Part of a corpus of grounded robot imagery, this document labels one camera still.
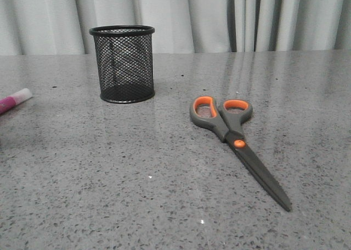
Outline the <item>black mesh pen cup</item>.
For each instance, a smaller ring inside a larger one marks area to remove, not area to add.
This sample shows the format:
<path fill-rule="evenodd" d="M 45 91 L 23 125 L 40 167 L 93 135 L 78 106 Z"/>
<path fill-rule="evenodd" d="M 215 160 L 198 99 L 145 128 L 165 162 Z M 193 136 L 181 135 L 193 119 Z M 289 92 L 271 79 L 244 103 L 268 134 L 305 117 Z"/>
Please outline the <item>black mesh pen cup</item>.
<path fill-rule="evenodd" d="M 155 95 L 152 34 L 145 25 L 94 27 L 100 98 L 110 103 L 130 104 Z"/>

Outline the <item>pink highlighter pen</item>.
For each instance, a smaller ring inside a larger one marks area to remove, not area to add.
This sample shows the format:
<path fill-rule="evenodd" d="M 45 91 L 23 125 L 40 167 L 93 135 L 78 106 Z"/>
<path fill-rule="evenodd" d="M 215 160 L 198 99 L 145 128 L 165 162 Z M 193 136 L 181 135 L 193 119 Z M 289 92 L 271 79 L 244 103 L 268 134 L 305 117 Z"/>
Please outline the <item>pink highlighter pen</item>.
<path fill-rule="evenodd" d="M 24 88 L 16 93 L 13 93 L 10 96 L 7 96 L 1 99 L 1 110 L 0 114 L 7 112 L 13 107 L 23 103 L 24 101 L 32 98 L 32 93 L 28 88 Z"/>

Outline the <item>grey orange handled scissors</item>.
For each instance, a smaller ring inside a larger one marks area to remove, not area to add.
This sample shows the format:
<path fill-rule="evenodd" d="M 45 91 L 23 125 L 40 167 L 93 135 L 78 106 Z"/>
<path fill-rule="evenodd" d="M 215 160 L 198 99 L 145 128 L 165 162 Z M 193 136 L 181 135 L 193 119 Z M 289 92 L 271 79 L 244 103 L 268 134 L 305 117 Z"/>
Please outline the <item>grey orange handled scissors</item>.
<path fill-rule="evenodd" d="M 252 116 L 252 105 L 241 99 L 224 100 L 219 106 L 211 96 L 200 96 L 190 105 L 193 124 L 212 131 L 227 143 L 261 187 L 287 212 L 292 203 L 279 182 L 246 143 L 242 124 Z"/>

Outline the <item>grey pleated curtain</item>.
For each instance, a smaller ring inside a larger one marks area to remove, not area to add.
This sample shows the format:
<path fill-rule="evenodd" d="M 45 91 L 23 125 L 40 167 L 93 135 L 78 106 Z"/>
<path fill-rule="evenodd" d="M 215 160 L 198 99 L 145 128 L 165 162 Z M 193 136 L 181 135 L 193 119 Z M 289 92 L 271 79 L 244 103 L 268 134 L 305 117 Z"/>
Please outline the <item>grey pleated curtain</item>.
<path fill-rule="evenodd" d="M 153 26 L 156 53 L 349 49 L 350 0 L 1 0 L 1 54 L 89 54 L 107 25 Z"/>

